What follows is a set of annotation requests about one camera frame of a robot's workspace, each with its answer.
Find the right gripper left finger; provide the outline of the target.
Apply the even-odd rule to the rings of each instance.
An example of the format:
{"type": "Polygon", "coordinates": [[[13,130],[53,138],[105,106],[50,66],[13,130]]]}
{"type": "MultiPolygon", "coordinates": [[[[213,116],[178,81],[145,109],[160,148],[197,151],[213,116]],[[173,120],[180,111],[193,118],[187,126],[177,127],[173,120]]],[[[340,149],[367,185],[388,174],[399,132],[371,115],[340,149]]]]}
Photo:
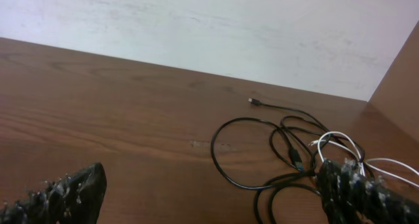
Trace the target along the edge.
{"type": "Polygon", "coordinates": [[[96,224],[107,189],[102,163],[93,163],[1,209],[1,224],[96,224]]]}

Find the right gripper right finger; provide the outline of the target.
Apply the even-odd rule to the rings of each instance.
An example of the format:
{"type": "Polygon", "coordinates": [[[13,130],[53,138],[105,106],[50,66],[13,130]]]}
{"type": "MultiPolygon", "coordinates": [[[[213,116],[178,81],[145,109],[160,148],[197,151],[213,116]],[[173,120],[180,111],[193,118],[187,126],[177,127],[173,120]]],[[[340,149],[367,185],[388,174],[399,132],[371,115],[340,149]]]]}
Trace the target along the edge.
{"type": "Polygon", "coordinates": [[[418,224],[417,202],[358,174],[351,164],[324,160],[316,184],[329,223],[418,224]]]}

